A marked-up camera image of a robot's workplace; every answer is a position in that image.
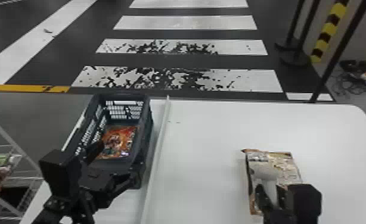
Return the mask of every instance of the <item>black cable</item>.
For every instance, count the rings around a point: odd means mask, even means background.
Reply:
[[[354,78],[348,72],[342,72],[337,76],[331,77],[335,79],[331,88],[336,95],[344,95],[348,97],[348,94],[366,94],[366,82],[364,80]]]

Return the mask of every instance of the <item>snack package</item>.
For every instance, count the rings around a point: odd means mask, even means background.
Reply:
[[[121,158],[130,153],[135,126],[110,126],[102,137],[104,150],[97,156],[97,159]]]
[[[248,167],[247,173],[251,175],[253,170],[251,167],[265,165],[268,163],[269,166],[276,169],[278,173],[277,185],[287,189],[288,185],[303,183],[298,167],[294,163],[291,153],[288,152],[268,152],[260,150],[241,150],[246,155],[246,163]],[[257,208],[255,203],[255,187],[261,183],[260,179],[248,177],[252,181],[253,193],[250,197],[250,213],[261,215],[261,211]]]

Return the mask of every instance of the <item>crosswalk stripe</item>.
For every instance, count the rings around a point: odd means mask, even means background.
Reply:
[[[289,100],[309,100],[311,99],[312,94],[310,93],[298,93],[298,92],[287,92],[287,98]],[[318,101],[333,101],[332,97],[329,94],[321,94]]]
[[[260,40],[105,39],[97,53],[268,55]]]
[[[283,92],[273,70],[85,66],[72,87]]]
[[[246,0],[135,0],[131,8],[228,8],[248,7]]]
[[[257,30],[252,15],[124,15],[114,30]]]
[[[97,0],[71,0],[0,53],[0,84],[7,82]]]

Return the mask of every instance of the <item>white table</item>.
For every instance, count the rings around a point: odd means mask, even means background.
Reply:
[[[155,133],[163,102],[151,102]],[[171,101],[163,125],[149,187],[123,193],[95,214],[97,224],[258,223],[242,148],[291,151],[304,181],[322,192],[320,223],[366,223],[366,115],[357,107]],[[43,184],[21,224],[49,195]]]

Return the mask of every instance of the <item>wire shelf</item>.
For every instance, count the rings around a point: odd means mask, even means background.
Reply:
[[[41,171],[0,127],[0,220],[20,220],[42,183]]]

